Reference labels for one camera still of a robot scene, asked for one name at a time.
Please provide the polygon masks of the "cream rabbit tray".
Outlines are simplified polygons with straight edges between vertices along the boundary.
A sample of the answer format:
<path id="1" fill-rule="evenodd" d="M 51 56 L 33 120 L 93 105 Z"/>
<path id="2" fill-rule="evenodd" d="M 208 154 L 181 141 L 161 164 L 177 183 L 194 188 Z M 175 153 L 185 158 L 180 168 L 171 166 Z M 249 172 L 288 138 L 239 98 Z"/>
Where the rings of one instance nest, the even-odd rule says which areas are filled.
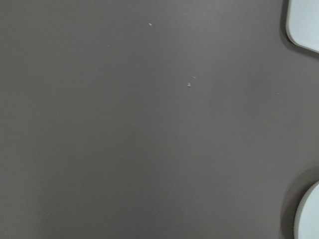
<path id="1" fill-rule="evenodd" d="M 319 1 L 288 1 L 286 33 L 294 45 L 318 53 Z"/>

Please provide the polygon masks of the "cream round plate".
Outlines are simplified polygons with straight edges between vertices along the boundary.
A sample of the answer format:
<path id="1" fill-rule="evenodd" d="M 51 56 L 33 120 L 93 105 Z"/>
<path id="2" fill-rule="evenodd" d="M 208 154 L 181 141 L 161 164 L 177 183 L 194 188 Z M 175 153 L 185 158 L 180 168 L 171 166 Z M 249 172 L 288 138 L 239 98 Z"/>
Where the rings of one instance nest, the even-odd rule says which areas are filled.
<path id="1" fill-rule="evenodd" d="M 313 184 L 302 197 L 294 220 L 295 239 L 319 238 L 319 183 Z"/>

